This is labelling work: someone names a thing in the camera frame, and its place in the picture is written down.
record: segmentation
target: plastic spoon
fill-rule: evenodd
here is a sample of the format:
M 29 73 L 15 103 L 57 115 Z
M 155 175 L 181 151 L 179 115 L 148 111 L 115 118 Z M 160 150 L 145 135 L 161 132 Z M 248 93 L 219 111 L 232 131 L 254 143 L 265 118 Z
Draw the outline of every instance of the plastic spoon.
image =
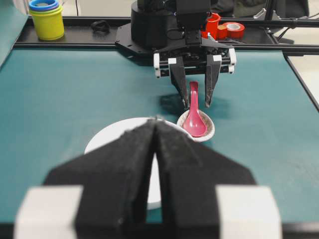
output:
M 207 132 L 207 126 L 198 111 L 198 83 L 192 81 L 190 85 L 190 109 L 183 124 L 183 128 L 193 137 L 202 137 Z

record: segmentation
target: blue cup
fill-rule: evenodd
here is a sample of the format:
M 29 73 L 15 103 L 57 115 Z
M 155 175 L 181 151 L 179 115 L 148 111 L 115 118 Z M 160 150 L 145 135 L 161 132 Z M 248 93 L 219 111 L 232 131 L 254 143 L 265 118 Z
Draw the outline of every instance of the blue cup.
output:
M 40 3 L 45 3 L 45 6 L 38 6 Z M 29 8 L 32 11 L 50 11 L 59 7 L 58 0 L 33 0 L 29 2 Z

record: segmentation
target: teal table mat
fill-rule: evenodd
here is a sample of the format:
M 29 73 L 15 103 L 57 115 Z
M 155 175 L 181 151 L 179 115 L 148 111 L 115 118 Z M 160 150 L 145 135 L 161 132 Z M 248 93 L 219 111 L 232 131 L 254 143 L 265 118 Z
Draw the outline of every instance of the teal table mat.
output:
M 27 16 L 15 8 L 12 0 L 0 0 L 0 68 L 20 35 L 26 19 Z
M 281 52 L 238 51 L 220 74 L 210 108 L 216 134 L 204 143 L 250 168 L 274 193 L 283 222 L 319 221 L 319 114 Z M 176 122 L 169 78 L 117 51 L 14 49 L 0 70 L 0 223 L 13 222 L 28 187 L 83 153 L 102 128 L 132 117 Z M 149 222 L 160 220 L 160 210 Z

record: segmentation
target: red tape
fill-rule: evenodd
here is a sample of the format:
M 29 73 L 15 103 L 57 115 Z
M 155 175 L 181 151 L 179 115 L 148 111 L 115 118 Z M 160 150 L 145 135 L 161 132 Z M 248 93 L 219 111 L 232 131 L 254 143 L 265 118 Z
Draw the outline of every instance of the red tape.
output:
M 242 38 L 244 36 L 244 25 L 237 22 L 226 22 L 223 25 L 227 27 L 227 37 Z

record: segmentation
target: yellow cup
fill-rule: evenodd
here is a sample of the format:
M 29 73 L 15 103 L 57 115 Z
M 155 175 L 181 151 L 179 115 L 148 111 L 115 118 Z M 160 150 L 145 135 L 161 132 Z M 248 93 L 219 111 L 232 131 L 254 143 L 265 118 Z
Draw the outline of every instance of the yellow cup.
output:
M 56 40 L 64 35 L 62 10 L 63 8 L 60 5 L 56 10 L 53 10 L 53 12 L 38 13 L 36 11 L 30 11 L 36 34 L 41 40 Z

